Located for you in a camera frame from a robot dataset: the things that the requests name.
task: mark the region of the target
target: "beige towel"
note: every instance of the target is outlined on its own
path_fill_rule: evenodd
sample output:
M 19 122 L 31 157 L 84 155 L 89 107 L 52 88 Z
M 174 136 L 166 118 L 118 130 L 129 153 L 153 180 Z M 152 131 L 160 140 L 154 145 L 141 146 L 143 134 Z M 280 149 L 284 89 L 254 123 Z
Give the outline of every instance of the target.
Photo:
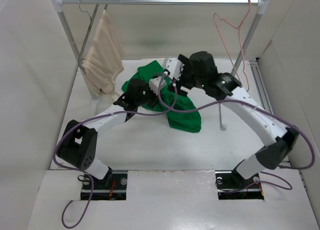
M 103 10 L 92 46 L 83 61 L 84 81 L 97 95 L 115 95 L 116 77 L 124 70 L 124 50 L 107 11 Z

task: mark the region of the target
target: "metal hanger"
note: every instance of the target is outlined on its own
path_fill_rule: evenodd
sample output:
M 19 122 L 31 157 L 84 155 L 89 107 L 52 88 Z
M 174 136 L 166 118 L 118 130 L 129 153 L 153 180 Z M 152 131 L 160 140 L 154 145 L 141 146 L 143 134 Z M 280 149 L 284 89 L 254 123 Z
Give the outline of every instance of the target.
M 78 3 L 79 3 L 78 5 L 79 5 L 80 11 L 83 12 L 83 13 L 87 13 L 88 16 L 89 16 L 89 18 L 90 18 L 90 21 L 91 21 L 91 18 L 92 18 L 92 17 L 90 16 L 90 13 L 89 13 L 88 11 L 83 11 L 83 10 L 81 9 L 81 6 L 80 6 L 81 0 L 79 0 Z

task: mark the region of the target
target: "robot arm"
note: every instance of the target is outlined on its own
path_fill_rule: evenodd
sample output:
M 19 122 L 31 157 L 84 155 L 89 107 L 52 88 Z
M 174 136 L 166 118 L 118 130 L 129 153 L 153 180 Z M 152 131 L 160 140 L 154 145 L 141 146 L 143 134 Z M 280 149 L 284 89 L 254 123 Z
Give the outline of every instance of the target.
M 211 54 L 200 51 L 190 58 L 179 55 L 165 64 L 176 83 L 178 94 L 187 96 L 181 87 L 203 89 L 216 100 L 239 100 L 262 109 L 230 73 L 218 73 Z M 264 146 L 249 158 L 241 161 L 232 171 L 232 178 L 241 185 L 264 169 L 274 170 L 292 150 L 298 133 L 274 118 L 266 116 L 243 104 L 224 102 L 224 106 L 237 114 L 259 136 Z
M 205 51 L 194 53 L 190 58 L 179 55 L 178 59 L 169 59 L 165 66 L 176 84 L 179 95 L 188 94 L 181 89 L 182 87 L 199 88 L 218 101 L 241 100 L 262 109 L 234 76 L 227 72 L 218 73 L 212 55 Z M 155 77 L 149 83 L 133 79 L 127 91 L 99 115 L 123 110 L 131 113 L 115 114 L 85 123 L 63 141 L 57 156 L 103 181 L 107 186 L 110 183 L 112 169 L 95 157 L 98 132 L 105 133 L 114 126 L 128 121 L 141 105 L 148 104 L 154 107 L 158 103 L 158 89 L 161 90 L 166 85 L 165 81 L 160 85 L 160 79 L 161 77 Z M 174 91 L 172 84 L 168 86 L 168 90 Z M 241 161 L 232 170 L 231 177 L 236 187 L 241 188 L 253 175 L 264 169 L 275 169 L 292 150 L 299 134 L 277 120 L 242 104 L 224 102 L 223 105 L 246 122 L 264 144 L 260 150 Z M 65 133 L 76 124 L 78 122 L 75 120 L 69 122 Z
M 165 81 L 162 81 L 160 85 L 160 80 L 161 77 L 155 77 L 149 83 L 145 83 L 140 79 L 132 79 L 127 91 L 111 107 L 96 115 L 96 117 L 108 114 L 111 114 L 111 116 L 84 123 L 73 131 L 62 142 L 60 149 L 57 151 L 57 156 L 74 167 L 86 171 L 103 182 L 105 186 L 109 185 L 112 169 L 96 158 L 98 133 L 104 134 L 113 127 L 130 120 L 139 106 L 147 104 L 153 108 L 159 101 L 158 89 L 166 86 Z M 131 113 L 124 112 L 112 115 L 112 113 L 121 111 L 130 111 Z M 76 120 L 70 121 L 64 134 L 78 123 Z

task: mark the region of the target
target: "hanging towel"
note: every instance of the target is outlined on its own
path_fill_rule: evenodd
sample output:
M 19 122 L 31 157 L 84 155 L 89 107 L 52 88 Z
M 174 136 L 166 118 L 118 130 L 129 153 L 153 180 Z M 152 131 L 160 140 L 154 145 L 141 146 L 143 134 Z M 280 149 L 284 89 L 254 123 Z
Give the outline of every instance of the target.
M 117 76 L 124 70 L 124 50 L 107 11 L 103 10 L 92 46 L 83 61 L 84 82 L 95 94 L 108 95 L 113 101 L 116 95 Z
M 149 63 L 146 66 L 138 67 L 138 72 L 132 76 L 131 79 L 141 79 L 145 83 L 148 83 L 150 79 L 153 78 L 156 73 L 163 73 L 164 69 L 162 66 L 155 60 Z M 126 81 L 122 86 L 124 92 L 127 91 L 128 84 L 130 80 Z M 175 94 L 167 90 L 168 85 L 170 84 L 169 80 L 166 81 L 166 87 L 161 90 L 161 96 L 165 104 L 172 105 Z M 154 108 L 150 108 L 148 105 L 143 105 L 145 109 L 153 110 L 156 112 L 163 112 L 167 110 L 164 106 L 158 103 Z M 183 97 L 178 95 L 174 109 L 177 110 L 191 110 L 195 109 L 195 105 L 188 97 Z M 167 114 L 167 119 L 171 128 L 187 131 L 190 133 L 198 133 L 201 130 L 201 116 L 198 111 L 192 113 L 178 113 L 169 111 Z

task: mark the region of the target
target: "white floor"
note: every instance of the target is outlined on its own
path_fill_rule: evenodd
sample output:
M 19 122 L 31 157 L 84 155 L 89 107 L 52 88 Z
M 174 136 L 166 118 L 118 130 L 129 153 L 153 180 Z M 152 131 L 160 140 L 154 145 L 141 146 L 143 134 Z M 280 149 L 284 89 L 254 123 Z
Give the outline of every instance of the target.
M 116 80 L 116 90 L 122 93 L 121 86 L 151 60 L 123 61 L 124 72 Z M 230 72 L 232 65 L 228 59 L 216 59 L 220 72 Z M 249 94 L 259 103 L 259 95 L 246 61 L 249 78 Z M 245 88 L 245 77 L 239 71 Z M 203 90 L 192 89 L 188 96 L 196 107 L 213 102 Z M 66 124 L 75 119 L 89 117 L 90 96 L 79 72 L 72 89 L 69 104 L 61 128 L 62 135 Z M 104 111 L 110 103 L 104 98 L 98 110 Z M 151 112 L 139 108 L 141 112 Z M 237 115 L 222 106 L 223 122 L 228 125 L 226 131 L 220 130 L 218 106 L 200 111 L 202 129 L 199 133 L 189 133 L 169 127 L 165 115 L 158 117 L 134 116 L 130 121 L 99 135 L 96 156 L 115 170 L 203 170 L 233 169 L 241 160 L 247 158 L 262 147 L 257 135 Z M 51 169 L 58 167 L 52 163 Z
M 92 201 L 75 230 L 318 230 L 307 193 L 296 170 L 272 171 L 293 190 L 263 184 L 265 200 L 217 200 L 212 170 L 129 171 L 127 199 Z M 48 170 L 34 205 L 28 230 L 64 230 L 87 201 L 80 201 L 79 172 Z M 283 184 L 268 175 L 261 179 Z
M 125 71 L 117 79 L 116 90 L 150 60 L 124 61 Z M 218 59 L 221 72 L 231 70 L 228 60 Z M 259 95 L 247 65 L 249 94 Z M 201 90 L 189 93 L 200 107 L 212 102 Z M 103 99 L 100 112 L 110 103 Z M 76 119 L 89 117 L 89 93 L 78 74 L 61 128 Z M 92 201 L 77 230 L 318 230 L 307 193 L 296 170 L 276 169 L 293 190 L 263 184 L 265 200 L 218 200 L 214 170 L 231 170 L 256 152 L 262 142 L 233 112 L 223 108 L 226 131 L 219 128 L 218 107 L 200 112 L 202 129 L 188 133 L 170 128 L 166 116 L 134 116 L 130 121 L 99 135 L 97 157 L 115 170 L 129 171 L 127 200 Z M 75 224 L 86 201 L 80 201 L 79 172 L 59 169 L 51 164 L 45 173 L 32 212 L 28 230 L 64 229 L 61 214 L 66 211 L 67 225 Z M 283 185 L 278 179 L 261 174 L 261 179 Z

